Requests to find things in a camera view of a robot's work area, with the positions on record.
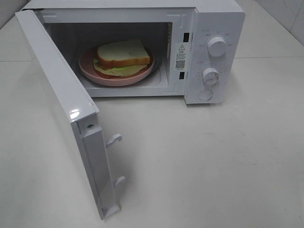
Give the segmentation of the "white microwave oven body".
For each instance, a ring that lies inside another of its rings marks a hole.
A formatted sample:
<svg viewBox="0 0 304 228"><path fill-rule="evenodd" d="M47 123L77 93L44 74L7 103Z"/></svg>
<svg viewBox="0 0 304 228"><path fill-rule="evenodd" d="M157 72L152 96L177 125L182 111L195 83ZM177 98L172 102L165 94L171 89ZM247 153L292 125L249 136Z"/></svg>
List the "white microwave oven body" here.
<svg viewBox="0 0 304 228"><path fill-rule="evenodd" d="M245 13L233 0L32 0L34 11L79 79L80 56L95 46L138 38L162 62L162 87L85 90L91 97L183 96L187 104L220 103L243 27ZM208 52L215 36L227 40L220 57ZM187 69L174 69L174 46L189 43ZM204 84L202 72L216 68L219 80ZM198 98L209 89L209 101Z"/></svg>

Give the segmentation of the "pink round plate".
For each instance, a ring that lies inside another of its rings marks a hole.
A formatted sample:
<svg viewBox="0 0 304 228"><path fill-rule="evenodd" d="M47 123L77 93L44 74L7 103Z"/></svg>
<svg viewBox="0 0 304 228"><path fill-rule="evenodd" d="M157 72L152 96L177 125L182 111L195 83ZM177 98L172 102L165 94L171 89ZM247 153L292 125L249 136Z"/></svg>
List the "pink round plate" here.
<svg viewBox="0 0 304 228"><path fill-rule="evenodd" d="M145 48L150 56L150 64L146 68L141 69L136 74L120 77L120 76L110 76L97 71L94 68L94 58L97 57L97 46L87 50L79 58L79 67L82 73L89 80L98 83L103 86L128 86L135 84L143 79L145 79L151 72L155 65L154 54L147 48Z"/></svg>

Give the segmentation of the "lower white timer knob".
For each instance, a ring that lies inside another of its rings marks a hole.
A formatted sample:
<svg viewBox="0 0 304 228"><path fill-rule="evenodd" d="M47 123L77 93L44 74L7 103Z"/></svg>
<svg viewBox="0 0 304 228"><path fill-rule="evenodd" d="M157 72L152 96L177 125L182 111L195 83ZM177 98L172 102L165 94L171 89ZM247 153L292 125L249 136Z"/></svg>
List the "lower white timer knob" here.
<svg viewBox="0 0 304 228"><path fill-rule="evenodd" d="M204 84L214 85L219 80L219 72L216 68L208 67L202 72Z"/></svg>

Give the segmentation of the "white warning sticker QR code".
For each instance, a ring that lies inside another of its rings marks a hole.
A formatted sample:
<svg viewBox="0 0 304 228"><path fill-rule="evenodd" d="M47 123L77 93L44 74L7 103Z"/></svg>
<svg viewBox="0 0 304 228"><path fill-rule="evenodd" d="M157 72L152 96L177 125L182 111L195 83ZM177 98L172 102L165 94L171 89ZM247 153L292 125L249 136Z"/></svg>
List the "white warning sticker QR code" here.
<svg viewBox="0 0 304 228"><path fill-rule="evenodd" d="M177 71L183 71L187 69L187 63L189 59L189 43L182 42L176 43L174 46L174 69Z"/></svg>

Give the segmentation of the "upper white power knob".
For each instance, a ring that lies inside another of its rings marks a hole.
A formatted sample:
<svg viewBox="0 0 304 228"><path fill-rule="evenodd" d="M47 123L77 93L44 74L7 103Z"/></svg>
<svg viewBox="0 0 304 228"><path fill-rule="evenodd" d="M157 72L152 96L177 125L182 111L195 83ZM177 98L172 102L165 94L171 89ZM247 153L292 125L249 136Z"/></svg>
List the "upper white power knob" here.
<svg viewBox="0 0 304 228"><path fill-rule="evenodd" d="M212 57L220 57L225 54L227 45L223 36L215 36L208 41L208 52Z"/></svg>

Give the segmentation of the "white microwave door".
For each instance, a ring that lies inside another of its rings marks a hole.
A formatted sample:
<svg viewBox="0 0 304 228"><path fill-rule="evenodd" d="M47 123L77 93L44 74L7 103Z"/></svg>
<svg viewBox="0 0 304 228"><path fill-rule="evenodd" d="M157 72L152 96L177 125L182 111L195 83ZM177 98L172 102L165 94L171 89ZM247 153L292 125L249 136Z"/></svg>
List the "white microwave door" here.
<svg viewBox="0 0 304 228"><path fill-rule="evenodd" d="M62 56L52 38L32 10L16 13L29 47L44 73L42 85L60 133L72 153L79 155L101 219L119 211L115 187L125 181L113 180L107 148L121 141L120 134L109 140L99 125L98 107L74 71Z"/></svg>

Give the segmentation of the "toast sandwich with lettuce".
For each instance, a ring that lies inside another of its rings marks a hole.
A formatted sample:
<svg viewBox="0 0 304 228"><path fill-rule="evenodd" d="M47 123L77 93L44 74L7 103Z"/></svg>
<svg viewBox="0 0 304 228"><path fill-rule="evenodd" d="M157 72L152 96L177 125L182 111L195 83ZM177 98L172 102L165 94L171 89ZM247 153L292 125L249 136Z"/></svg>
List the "toast sandwich with lettuce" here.
<svg viewBox="0 0 304 228"><path fill-rule="evenodd" d="M150 63L151 57L140 39L100 45L93 59L96 71L116 77L134 75Z"/></svg>

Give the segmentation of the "round white door-release button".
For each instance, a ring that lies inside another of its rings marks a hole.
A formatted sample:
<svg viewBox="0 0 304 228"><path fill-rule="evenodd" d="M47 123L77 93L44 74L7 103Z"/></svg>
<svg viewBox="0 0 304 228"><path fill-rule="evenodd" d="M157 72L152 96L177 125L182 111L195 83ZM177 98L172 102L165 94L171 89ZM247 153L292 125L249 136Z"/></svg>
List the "round white door-release button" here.
<svg viewBox="0 0 304 228"><path fill-rule="evenodd" d="M213 92L209 89L204 89L199 92L198 98L201 101L209 101L213 97Z"/></svg>

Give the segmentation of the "glass microwave turntable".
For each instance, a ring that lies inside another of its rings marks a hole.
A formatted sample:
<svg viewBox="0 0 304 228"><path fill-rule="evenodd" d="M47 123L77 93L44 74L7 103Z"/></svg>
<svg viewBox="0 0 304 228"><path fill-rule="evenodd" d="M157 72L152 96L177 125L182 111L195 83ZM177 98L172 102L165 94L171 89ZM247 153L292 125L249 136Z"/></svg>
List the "glass microwave turntable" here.
<svg viewBox="0 0 304 228"><path fill-rule="evenodd" d="M127 87L162 87L162 84L167 83L166 74L162 72L163 66L162 61L160 59L155 60L155 65L152 69L152 72L143 80L132 84L132 85L125 85L125 86L104 86L98 83L95 83L82 73L80 69L80 76L79 80L83 84L83 86L89 89L114 89L114 88L127 88Z"/></svg>

